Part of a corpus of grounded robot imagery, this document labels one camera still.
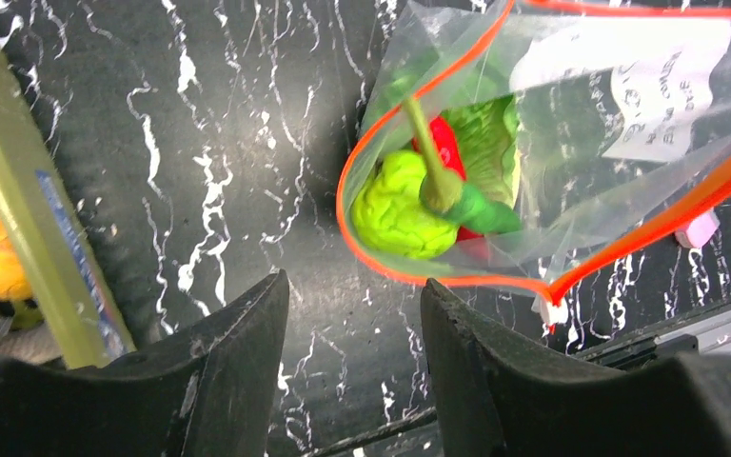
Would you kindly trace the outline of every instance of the green plastic stick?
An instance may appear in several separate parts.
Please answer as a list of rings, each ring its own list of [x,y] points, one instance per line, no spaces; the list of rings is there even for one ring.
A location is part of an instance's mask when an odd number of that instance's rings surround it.
[[[410,120],[410,126],[413,127],[416,140],[419,142],[419,153],[422,154],[427,168],[427,176],[422,182],[420,198],[427,209],[444,217],[461,200],[464,181],[461,180],[458,173],[447,169],[442,163],[419,100],[409,97],[404,100],[402,105]]]

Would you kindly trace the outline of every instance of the olive green frame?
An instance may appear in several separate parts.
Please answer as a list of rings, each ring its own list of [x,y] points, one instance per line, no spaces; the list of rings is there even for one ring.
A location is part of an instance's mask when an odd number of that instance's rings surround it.
[[[37,170],[51,176],[65,213],[78,233],[97,287],[103,292],[108,312],[115,316],[114,328],[127,350],[135,350],[43,137],[0,51],[0,217],[66,365],[102,367],[111,359],[96,326],[96,306],[41,190]]]

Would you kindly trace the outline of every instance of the paper label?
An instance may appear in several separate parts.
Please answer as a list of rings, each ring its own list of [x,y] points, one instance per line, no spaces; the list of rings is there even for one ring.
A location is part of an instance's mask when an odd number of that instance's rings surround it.
[[[671,162],[688,152],[693,122],[713,102],[710,74],[730,40],[720,19],[586,18],[534,41],[510,84],[522,90],[611,71],[624,125],[602,156]],[[593,102],[603,97],[592,92]]]

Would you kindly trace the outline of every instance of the yellow-green container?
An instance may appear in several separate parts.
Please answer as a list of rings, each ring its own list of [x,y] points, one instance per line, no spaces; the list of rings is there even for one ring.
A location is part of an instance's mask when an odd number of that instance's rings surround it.
[[[135,350],[1,51],[0,218],[69,368]]]

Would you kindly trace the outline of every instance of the orange zipper seal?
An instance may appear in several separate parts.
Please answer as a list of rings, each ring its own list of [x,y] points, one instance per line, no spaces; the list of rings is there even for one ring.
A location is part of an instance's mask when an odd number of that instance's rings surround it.
[[[545,10],[558,10],[562,12],[572,12],[592,16],[652,18],[697,17],[731,19],[731,9],[664,10],[645,7],[615,8],[558,0],[528,0],[526,3],[529,6]],[[436,89],[436,87],[438,87],[446,78],[483,55],[486,49],[488,49],[494,41],[495,36],[505,23],[505,20],[508,18],[513,7],[514,0],[508,0],[500,17],[498,17],[491,27],[489,27],[489,29],[481,35],[481,37],[475,42],[475,45],[446,70],[442,71],[439,75],[417,90],[415,96],[422,98],[424,95]],[[387,125],[387,123],[390,122],[398,112],[399,106],[396,106],[380,117],[380,119],[378,119],[377,122],[375,122],[374,125],[365,132],[360,141],[357,142],[354,150],[351,154],[349,154],[346,164],[343,167],[343,171],[341,172],[341,179],[338,182],[338,188],[335,196],[335,211],[338,226],[341,228],[341,234],[343,235],[344,241],[361,262],[387,278],[416,286],[423,286],[427,281],[427,277],[408,274],[388,268],[377,262],[376,259],[368,256],[365,251],[360,248],[357,241],[354,239],[354,235],[348,229],[348,225],[346,223],[346,209],[343,205],[343,189],[346,186],[346,180],[355,159],[374,138],[376,133]],[[716,167],[716,169],[714,169],[701,183],[691,189],[679,202],[672,205],[669,209],[663,211],[647,223],[632,230],[619,240],[602,249],[599,253],[590,257],[578,267],[571,269],[550,286],[544,281],[538,279],[517,278],[502,275],[471,275],[443,277],[437,279],[440,283],[450,288],[485,286],[531,290],[542,296],[548,302],[555,306],[559,306],[566,293],[583,278],[595,271],[598,271],[600,268],[615,262],[617,259],[645,248],[664,236],[673,233],[683,224],[691,222],[693,219],[710,210],[730,196],[731,156],[721,165]]]

